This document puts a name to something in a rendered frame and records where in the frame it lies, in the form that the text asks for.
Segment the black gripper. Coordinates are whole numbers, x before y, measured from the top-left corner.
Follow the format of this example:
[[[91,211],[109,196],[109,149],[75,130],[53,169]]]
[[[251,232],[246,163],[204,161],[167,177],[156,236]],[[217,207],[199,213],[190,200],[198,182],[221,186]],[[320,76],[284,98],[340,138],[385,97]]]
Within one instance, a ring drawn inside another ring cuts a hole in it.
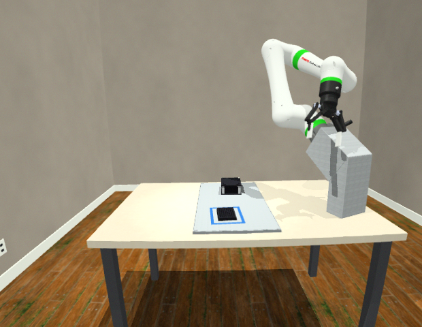
[[[309,112],[307,117],[304,119],[308,124],[308,132],[307,132],[307,139],[312,137],[312,130],[314,121],[317,120],[321,115],[330,118],[332,123],[334,124],[337,134],[336,134],[336,145],[335,147],[341,146],[342,140],[342,133],[346,132],[346,125],[344,123],[344,119],[342,116],[342,110],[336,110],[338,105],[338,97],[332,94],[322,95],[320,99],[320,104],[317,102],[313,104],[312,110]],[[319,108],[320,112],[314,116],[312,119],[312,115],[316,112],[317,108]],[[332,109],[333,108],[333,109]],[[334,116],[334,117],[332,117]]]

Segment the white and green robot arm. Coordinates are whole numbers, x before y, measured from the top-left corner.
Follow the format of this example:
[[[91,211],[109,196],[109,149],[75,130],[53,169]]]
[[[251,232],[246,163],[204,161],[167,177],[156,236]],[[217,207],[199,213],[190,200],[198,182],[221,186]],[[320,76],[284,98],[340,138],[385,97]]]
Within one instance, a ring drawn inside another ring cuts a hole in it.
[[[336,56],[324,61],[311,52],[275,39],[268,40],[261,49],[270,82],[272,96],[272,119],[279,127],[300,129],[307,137],[308,124],[304,120],[312,110],[309,105],[294,105],[285,64],[321,79],[319,97],[347,93],[357,84],[356,75],[346,66],[345,62]]]

